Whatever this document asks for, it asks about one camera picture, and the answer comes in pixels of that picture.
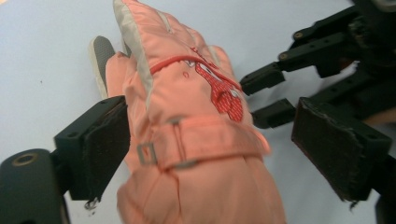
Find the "glove finger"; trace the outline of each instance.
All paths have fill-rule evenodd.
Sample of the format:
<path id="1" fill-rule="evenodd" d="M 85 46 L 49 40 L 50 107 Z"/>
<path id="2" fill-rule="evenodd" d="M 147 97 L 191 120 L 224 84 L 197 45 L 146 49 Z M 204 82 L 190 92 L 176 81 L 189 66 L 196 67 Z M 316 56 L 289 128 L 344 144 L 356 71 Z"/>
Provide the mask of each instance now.
<path id="1" fill-rule="evenodd" d="M 138 139 L 146 139 L 149 128 L 149 118 L 146 109 L 148 93 L 145 89 L 144 81 L 136 70 L 134 56 L 131 56 L 130 66 L 123 83 L 123 90 L 128 105 L 131 142 L 136 146 L 142 143 L 138 142 Z"/>
<path id="2" fill-rule="evenodd" d="M 161 55 L 163 46 L 160 43 L 164 42 L 161 37 L 168 34 L 166 25 L 154 8 L 134 0 L 114 0 L 114 13 L 122 38 L 137 60 L 137 74 L 149 95 L 152 90 L 152 76 L 147 52 Z"/>
<path id="3" fill-rule="evenodd" d="M 202 48 L 202 54 L 204 58 L 210 59 L 210 61 L 213 62 L 213 64 L 217 68 L 220 69 L 220 72 L 224 76 L 237 83 L 236 78 L 233 74 L 233 68 L 231 66 L 230 59 L 222 48 L 212 45 L 205 46 L 204 48 Z"/>
<path id="4" fill-rule="evenodd" d="M 174 35 L 179 41 L 189 47 L 195 47 L 193 36 L 190 34 L 187 27 L 181 24 L 174 16 L 169 13 L 157 10 L 157 13 L 163 20 L 163 23 L 168 29 L 168 33 Z"/>
<path id="5" fill-rule="evenodd" d="M 199 32 L 197 32 L 194 29 L 191 29 L 190 27 L 188 27 L 186 25 L 184 25 L 184 26 L 185 26 L 186 30 L 189 32 L 192 40 L 194 41 L 196 48 L 203 49 L 204 47 L 206 47 L 206 42 Z"/>
<path id="6" fill-rule="evenodd" d="M 122 83 L 129 66 L 129 58 L 117 52 L 106 63 L 106 86 L 108 97 L 122 95 Z"/>

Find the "glove embroidery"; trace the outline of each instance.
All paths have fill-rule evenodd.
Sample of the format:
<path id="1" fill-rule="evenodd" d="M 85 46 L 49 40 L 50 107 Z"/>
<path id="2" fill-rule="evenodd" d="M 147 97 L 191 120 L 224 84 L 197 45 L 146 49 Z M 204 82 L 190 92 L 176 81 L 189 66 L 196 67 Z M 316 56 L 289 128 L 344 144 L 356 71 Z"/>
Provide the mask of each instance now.
<path id="1" fill-rule="evenodd" d="M 186 61 L 211 86 L 211 101 L 219 113 L 227 113 L 231 120 L 242 120 L 242 102 L 237 88 L 227 80 L 216 76 L 213 71 L 202 63 Z"/>

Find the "strap buckle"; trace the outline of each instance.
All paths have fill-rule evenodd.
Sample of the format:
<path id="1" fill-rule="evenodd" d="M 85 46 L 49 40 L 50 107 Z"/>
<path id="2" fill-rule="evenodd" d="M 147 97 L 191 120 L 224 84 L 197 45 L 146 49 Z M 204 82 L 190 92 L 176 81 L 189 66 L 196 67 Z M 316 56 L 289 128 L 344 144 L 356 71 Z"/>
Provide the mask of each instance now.
<path id="1" fill-rule="evenodd" d="M 144 148 L 149 149 L 150 160 L 147 160 L 147 156 L 145 156 Z M 144 143 L 137 146 L 137 154 L 139 156 L 140 163 L 142 165 L 152 165 L 157 164 L 157 156 L 155 155 L 154 144 L 152 143 Z"/>

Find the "metal buckle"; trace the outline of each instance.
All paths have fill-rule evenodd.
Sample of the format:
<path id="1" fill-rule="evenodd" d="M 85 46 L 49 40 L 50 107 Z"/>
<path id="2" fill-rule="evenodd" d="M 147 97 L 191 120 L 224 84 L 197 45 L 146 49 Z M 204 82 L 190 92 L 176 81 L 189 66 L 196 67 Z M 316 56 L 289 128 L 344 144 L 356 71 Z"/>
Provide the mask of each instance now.
<path id="1" fill-rule="evenodd" d="M 148 147 L 151 161 L 146 161 L 143 148 Z M 142 165 L 157 164 L 157 157 L 155 156 L 154 145 L 152 143 L 144 143 L 137 146 L 137 154 Z"/>
<path id="2" fill-rule="evenodd" d="M 175 164 L 175 169 L 187 169 L 194 166 L 198 161 L 182 161 L 178 164 Z"/>
<path id="3" fill-rule="evenodd" d="M 183 119 L 183 118 L 169 119 L 168 122 L 171 123 L 171 124 L 173 124 L 173 125 L 177 125 L 177 124 L 180 123 L 180 121 L 181 121 L 182 119 Z"/>

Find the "metal screw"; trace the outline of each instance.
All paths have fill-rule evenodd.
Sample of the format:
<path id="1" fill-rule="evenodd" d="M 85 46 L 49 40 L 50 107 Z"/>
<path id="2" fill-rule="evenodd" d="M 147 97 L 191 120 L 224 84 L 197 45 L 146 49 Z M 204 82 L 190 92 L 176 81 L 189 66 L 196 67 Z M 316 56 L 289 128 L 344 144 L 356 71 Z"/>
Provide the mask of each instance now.
<path id="1" fill-rule="evenodd" d="M 288 54 L 286 54 L 286 53 L 279 54 L 279 60 L 285 60 L 287 58 L 288 58 Z"/>
<path id="2" fill-rule="evenodd" d="M 301 38 L 301 37 L 303 37 L 303 33 L 301 33 L 301 32 L 297 32 L 294 34 L 294 38 L 296 38 L 296 39 Z"/>

